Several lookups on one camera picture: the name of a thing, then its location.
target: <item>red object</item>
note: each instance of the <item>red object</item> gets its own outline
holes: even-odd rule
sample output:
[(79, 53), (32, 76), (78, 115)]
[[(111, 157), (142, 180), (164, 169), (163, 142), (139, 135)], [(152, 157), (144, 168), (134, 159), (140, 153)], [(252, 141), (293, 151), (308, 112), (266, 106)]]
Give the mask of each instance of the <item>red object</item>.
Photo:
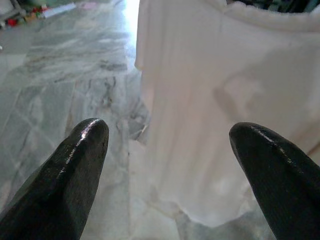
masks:
[(14, 27), (15, 25), (17, 25), (18, 20), (9, 18), (7, 22), (9, 26)]

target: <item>white garment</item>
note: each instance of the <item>white garment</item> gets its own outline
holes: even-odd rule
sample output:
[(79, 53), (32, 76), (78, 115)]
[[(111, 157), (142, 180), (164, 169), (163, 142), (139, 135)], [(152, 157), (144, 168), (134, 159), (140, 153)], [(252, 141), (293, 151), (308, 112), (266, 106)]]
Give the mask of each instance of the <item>white garment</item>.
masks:
[(141, 0), (136, 66), (152, 108), (147, 179), (214, 227), (254, 201), (229, 142), (236, 122), (306, 152), (320, 140), (320, 16), (210, 1)]

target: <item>marble floor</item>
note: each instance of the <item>marble floor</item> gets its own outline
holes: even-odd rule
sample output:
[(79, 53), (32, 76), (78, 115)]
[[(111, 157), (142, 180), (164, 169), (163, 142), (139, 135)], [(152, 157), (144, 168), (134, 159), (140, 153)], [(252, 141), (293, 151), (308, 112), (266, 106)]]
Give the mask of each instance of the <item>marble floor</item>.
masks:
[(109, 148), (82, 240), (273, 239), (259, 209), (211, 229), (152, 199), (141, 164), (150, 114), (134, 67), (139, 0), (76, 4), (0, 31), (0, 209), (78, 122), (99, 117)]

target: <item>gray marble tile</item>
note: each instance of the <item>gray marble tile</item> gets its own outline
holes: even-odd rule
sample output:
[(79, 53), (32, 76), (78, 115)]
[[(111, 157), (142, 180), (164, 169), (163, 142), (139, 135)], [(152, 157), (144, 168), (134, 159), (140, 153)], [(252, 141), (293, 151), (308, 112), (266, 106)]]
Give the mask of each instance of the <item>gray marble tile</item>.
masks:
[(119, 117), (127, 113), (126, 82), (121, 75), (104, 76), (96, 72), (89, 79), (78, 80), (75, 90), (101, 109), (110, 110)]
[(28, 68), (25, 65), (22, 65), (8, 72), (0, 87), (19, 90), (28, 86), (32, 77), (33, 75), (30, 73)]
[(1, 136), (2, 145), (7, 156), (3, 158), (6, 165), (12, 161), (15, 172), (11, 178), (7, 201), (11, 200), (22, 183), (35, 171), (49, 156), (54, 148), (47, 139), (25, 121), (15, 111), (10, 115)]
[(184, 213), (177, 216), (176, 222), (183, 240), (275, 240), (258, 206), (254, 211), (215, 228), (192, 222)]
[(9, 152), (0, 143), (0, 211), (5, 206), (10, 195), (13, 179), (16, 178), (18, 169)]
[(71, 82), (29, 86), (22, 89), (15, 108), (58, 145), (65, 136), (73, 89)]
[(18, 93), (18, 89), (0, 88), (0, 134), (9, 118)]
[(108, 155), (82, 240), (128, 239), (130, 234), (128, 172), (108, 159)]
[(141, 218), (132, 240), (180, 240), (176, 222), (150, 207)]

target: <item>glossy black surface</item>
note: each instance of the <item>glossy black surface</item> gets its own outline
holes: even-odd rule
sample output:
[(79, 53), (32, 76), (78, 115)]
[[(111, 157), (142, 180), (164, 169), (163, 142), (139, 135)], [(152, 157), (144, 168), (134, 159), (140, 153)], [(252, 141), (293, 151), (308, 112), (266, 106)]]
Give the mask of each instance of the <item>glossy black surface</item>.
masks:
[(320, 239), (320, 167), (266, 127), (241, 122), (229, 136), (276, 238)]
[(1, 240), (78, 240), (95, 199), (109, 129), (79, 123), (0, 215)]

